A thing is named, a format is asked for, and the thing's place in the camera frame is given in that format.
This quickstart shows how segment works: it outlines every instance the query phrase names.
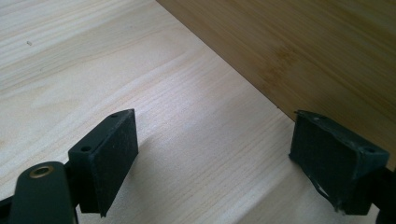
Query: screw hole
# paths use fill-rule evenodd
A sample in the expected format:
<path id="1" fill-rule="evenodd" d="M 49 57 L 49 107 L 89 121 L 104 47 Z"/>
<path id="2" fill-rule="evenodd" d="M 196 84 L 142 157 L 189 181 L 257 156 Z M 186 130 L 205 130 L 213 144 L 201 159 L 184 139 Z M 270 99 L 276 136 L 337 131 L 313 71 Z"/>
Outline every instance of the screw hole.
<path id="1" fill-rule="evenodd" d="M 81 148 L 81 151 L 83 151 L 83 152 L 87 152 L 87 151 L 90 151 L 91 150 L 91 147 L 82 147 Z"/>
<path id="2" fill-rule="evenodd" d="M 40 166 L 35 168 L 32 172 L 30 172 L 29 176 L 32 178 L 40 178 L 45 175 L 49 175 L 53 171 L 52 166 Z"/>

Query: light wood board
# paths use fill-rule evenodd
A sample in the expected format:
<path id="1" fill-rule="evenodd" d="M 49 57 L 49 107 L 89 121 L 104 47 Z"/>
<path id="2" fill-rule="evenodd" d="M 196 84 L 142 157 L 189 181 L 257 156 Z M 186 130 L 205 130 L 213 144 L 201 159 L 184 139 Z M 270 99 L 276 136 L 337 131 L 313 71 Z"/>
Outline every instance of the light wood board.
<path id="1" fill-rule="evenodd" d="M 336 119 L 396 165 L 395 1 L 158 0 L 294 119 Z"/>
<path id="2" fill-rule="evenodd" d="M 374 223 L 337 214 L 288 154 L 294 123 L 155 1 L 0 2 L 0 199 L 134 108 L 140 153 L 89 223 Z"/>

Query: black clamp jaw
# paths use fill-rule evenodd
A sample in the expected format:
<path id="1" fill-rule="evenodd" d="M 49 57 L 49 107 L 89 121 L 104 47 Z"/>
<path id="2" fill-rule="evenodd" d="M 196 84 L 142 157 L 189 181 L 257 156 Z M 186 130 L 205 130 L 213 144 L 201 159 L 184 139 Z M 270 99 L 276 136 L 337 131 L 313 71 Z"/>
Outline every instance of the black clamp jaw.
<path id="1" fill-rule="evenodd" d="M 0 202 L 0 224 L 78 223 L 78 204 L 105 217 L 137 153 L 134 110 L 108 116 L 68 151 L 65 165 L 25 170 L 14 196 Z"/>
<path id="2" fill-rule="evenodd" d="M 396 173 L 386 168 L 387 151 L 331 119 L 298 111 L 290 158 L 336 211 L 367 215 L 373 203 L 376 223 L 396 223 Z"/>

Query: plywood panel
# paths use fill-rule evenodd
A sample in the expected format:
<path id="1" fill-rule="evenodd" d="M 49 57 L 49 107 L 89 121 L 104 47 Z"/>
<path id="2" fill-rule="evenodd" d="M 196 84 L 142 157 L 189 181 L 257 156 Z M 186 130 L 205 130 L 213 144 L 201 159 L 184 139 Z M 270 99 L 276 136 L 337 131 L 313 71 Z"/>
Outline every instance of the plywood panel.
<path id="1" fill-rule="evenodd" d="M 291 118 L 315 111 L 396 159 L 393 1 L 158 0 Z"/>

